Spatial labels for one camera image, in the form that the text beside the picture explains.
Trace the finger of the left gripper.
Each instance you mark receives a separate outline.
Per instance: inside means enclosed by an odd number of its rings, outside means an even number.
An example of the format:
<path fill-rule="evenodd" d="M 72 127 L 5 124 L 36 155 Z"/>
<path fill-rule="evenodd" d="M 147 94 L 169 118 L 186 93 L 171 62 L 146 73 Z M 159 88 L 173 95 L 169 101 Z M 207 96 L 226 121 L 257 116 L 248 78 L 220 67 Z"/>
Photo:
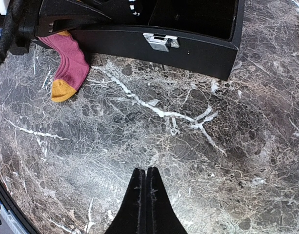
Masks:
<path fill-rule="evenodd" d="M 110 21 L 109 16 L 84 0 L 44 0 L 39 11 L 37 36 L 47 37 L 83 25 Z"/>

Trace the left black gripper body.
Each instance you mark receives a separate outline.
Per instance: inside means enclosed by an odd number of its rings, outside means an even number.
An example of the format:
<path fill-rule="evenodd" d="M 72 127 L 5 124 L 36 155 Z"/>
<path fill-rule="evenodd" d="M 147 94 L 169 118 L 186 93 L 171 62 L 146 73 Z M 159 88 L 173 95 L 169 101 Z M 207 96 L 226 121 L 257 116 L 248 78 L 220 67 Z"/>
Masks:
<path fill-rule="evenodd" d="M 40 29 L 45 23 L 45 13 L 52 10 L 50 0 L 0 0 L 0 66 L 7 54 L 23 55 L 29 52 L 33 41 L 43 48 L 50 47 L 41 42 Z"/>

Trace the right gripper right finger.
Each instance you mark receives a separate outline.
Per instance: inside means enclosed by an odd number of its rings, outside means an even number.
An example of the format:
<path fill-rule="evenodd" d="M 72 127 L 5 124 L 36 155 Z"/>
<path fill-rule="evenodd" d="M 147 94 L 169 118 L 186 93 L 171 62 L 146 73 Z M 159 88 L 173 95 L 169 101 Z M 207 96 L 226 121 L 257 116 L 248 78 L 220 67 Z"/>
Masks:
<path fill-rule="evenodd" d="M 145 232 L 147 234 L 185 234 L 177 218 L 158 168 L 147 170 L 145 181 Z"/>

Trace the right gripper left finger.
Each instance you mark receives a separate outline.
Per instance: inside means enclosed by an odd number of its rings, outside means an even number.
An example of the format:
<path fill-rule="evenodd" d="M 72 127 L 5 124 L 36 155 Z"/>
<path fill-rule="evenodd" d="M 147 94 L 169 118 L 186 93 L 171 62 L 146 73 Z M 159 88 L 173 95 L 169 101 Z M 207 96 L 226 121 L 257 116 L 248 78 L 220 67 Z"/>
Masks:
<path fill-rule="evenodd" d="M 120 209 L 106 230 L 107 234 L 146 233 L 146 174 L 135 168 Z"/>

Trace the maroon orange purple sock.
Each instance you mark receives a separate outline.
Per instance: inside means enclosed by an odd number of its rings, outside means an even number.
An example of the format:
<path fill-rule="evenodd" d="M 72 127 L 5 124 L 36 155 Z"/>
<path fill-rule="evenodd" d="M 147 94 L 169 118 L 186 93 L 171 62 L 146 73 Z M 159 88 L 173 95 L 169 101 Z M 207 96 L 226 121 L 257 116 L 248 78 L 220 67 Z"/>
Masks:
<path fill-rule="evenodd" d="M 60 64 L 52 82 L 51 100 L 64 102 L 79 90 L 90 67 L 78 42 L 68 31 L 39 37 L 39 40 L 59 53 Z"/>

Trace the black storage box with lid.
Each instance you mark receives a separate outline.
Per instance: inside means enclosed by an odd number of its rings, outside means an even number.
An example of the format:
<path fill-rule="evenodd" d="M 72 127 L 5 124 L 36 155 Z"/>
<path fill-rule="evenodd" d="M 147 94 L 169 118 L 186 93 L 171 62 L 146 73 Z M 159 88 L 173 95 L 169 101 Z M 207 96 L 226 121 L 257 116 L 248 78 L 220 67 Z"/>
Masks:
<path fill-rule="evenodd" d="M 71 31 L 87 52 L 181 68 L 227 80 L 240 48 L 242 0 L 157 0 L 136 25 Z"/>

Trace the black sock with white stripes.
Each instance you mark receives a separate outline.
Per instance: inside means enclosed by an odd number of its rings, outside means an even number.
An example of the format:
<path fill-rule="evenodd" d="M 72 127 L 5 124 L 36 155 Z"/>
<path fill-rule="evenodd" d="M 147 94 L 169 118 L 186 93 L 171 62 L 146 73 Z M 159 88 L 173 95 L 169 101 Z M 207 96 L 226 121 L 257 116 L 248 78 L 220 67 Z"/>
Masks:
<path fill-rule="evenodd" d="M 141 3 L 139 0 L 128 0 L 129 9 L 133 16 L 138 17 L 141 12 Z"/>

